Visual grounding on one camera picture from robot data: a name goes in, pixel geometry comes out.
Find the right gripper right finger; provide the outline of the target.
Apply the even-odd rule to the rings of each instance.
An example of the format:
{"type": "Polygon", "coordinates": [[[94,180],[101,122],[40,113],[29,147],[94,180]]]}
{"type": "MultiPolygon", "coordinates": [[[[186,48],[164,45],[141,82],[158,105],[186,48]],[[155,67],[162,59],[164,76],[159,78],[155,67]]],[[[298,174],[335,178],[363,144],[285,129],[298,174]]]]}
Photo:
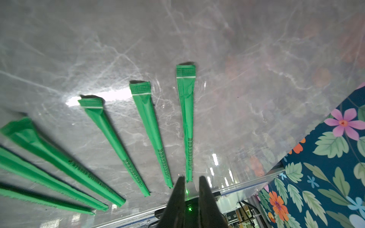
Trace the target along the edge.
{"type": "Polygon", "coordinates": [[[228,224],[220,213],[215,197],[204,176],[199,178],[199,227],[227,228],[228,224]]]}

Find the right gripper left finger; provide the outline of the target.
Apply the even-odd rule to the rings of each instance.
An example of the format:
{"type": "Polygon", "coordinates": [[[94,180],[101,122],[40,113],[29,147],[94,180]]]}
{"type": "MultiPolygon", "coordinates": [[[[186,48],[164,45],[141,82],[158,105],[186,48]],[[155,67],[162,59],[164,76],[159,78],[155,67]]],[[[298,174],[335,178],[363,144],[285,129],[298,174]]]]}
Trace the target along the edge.
{"type": "Polygon", "coordinates": [[[185,177],[178,178],[158,228],[183,228],[185,215],[185,177]]]}

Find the green straw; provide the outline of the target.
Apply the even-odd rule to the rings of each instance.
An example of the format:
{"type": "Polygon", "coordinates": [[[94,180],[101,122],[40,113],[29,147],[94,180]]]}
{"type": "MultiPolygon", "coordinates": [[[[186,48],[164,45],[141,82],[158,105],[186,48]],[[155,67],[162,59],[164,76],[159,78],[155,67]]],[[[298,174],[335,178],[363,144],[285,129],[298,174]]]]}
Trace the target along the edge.
{"type": "Polygon", "coordinates": [[[51,144],[38,131],[30,118],[24,117],[18,121],[7,123],[1,127],[1,133],[19,147],[53,164],[92,192],[118,207],[125,204],[126,200],[123,197],[102,182],[80,162],[51,144]]]}
{"type": "Polygon", "coordinates": [[[102,131],[106,139],[109,141],[112,148],[115,150],[116,154],[121,159],[123,165],[132,177],[133,181],[141,190],[142,194],[145,197],[150,196],[150,191],[145,185],[128,153],[125,151],[118,134],[116,133],[109,120],[109,117],[104,110],[103,98],[97,96],[81,96],[78,102],[85,110],[86,114],[97,125],[97,127],[102,131]]]}
{"type": "Polygon", "coordinates": [[[3,147],[1,148],[1,168],[80,201],[96,210],[107,211],[109,209],[106,204],[53,177],[3,147]]]}
{"type": "Polygon", "coordinates": [[[182,112],[186,157],[186,181],[190,182],[193,180],[194,85],[196,79],[196,66],[193,64],[177,65],[176,79],[182,112]]]}
{"type": "Polygon", "coordinates": [[[64,200],[56,199],[53,197],[38,194],[32,191],[24,190],[1,183],[1,196],[9,197],[12,199],[28,201],[52,208],[57,208],[66,211],[72,211],[82,214],[95,215],[94,210],[89,207],[73,204],[64,200]]]}
{"type": "Polygon", "coordinates": [[[164,181],[169,188],[173,187],[173,181],[167,158],[164,152],[155,108],[152,102],[151,83],[148,81],[131,81],[129,84],[131,94],[138,109],[146,133],[151,141],[152,147],[160,164],[164,181]]]}

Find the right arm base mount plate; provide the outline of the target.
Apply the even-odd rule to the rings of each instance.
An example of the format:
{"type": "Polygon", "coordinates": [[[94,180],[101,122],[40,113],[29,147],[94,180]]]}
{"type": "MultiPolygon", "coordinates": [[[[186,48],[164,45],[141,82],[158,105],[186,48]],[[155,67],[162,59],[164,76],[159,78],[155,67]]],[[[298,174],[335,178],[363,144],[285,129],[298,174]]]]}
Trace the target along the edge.
{"type": "MultiPolygon", "coordinates": [[[[217,202],[221,197],[221,192],[220,191],[213,192],[213,197],[214,197],[215,202],[217,202]]],[[[187,198],[185,201],[185,212],[188,215],[192,215],[193,217],[196,217],[199,212],[198,205],[199,205],[199,196],[189,198],[189,199],[187,198]]],[[[154,212],[154,216],[157,219],[161,219],[166,208],[167,207],[156,210],[154,212]]]]}

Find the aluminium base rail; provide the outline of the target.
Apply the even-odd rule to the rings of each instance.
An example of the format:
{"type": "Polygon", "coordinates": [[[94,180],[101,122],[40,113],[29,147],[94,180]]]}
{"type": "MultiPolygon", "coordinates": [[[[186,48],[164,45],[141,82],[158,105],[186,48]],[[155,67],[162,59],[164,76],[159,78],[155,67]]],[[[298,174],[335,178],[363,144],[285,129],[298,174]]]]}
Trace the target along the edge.
{"type": "MultiPolygon", "coordinates": [[[[276,178],[280,173],[284,172],[284,168],[276,167],[268,172],[267,175],[252,179],[243,183],[238,183],[232,186],[225,187],[223,189],[211,190],[213,192],[221,192],[220,199],[216,202],[217,206],[222,213],[232,211],[236,208],[237,204],[243,204],[244,200],[247,200],[251,196],[257,194],[264,188],[269,182],[276,178]]],[[[193,183],[189,182],[185,185],[185,201],[188,198],[199,196],[199,193],[193,189],[189,192],[190,187],[193,187],[193,183]]],[[[163,205],[154,209],[147,210],[140,214],[125,217],[123,219],[108,222],[106,224],[98,225],[99,228],[155,228],[159,219],[154,216],[154,212],[158,209],[164,208],[167,205],[163,205]]]]}

